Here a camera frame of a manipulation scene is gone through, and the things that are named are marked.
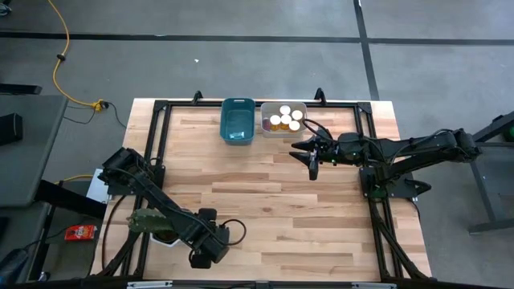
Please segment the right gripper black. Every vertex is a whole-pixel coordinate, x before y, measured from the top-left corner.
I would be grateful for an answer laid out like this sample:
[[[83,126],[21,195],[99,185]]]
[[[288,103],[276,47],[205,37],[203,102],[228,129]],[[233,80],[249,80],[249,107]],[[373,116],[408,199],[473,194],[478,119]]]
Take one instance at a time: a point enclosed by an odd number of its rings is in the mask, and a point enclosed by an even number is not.
[[[308,166],[310,181],[318,178],[319,166],[322,163],[337,165],[362,165],[364,162],[363,146],[354,135],[347,134],[350,140],[330,140],[320,136],[311,136],[291,144],[294,149],[308,151],[289,152],[289,155]]]

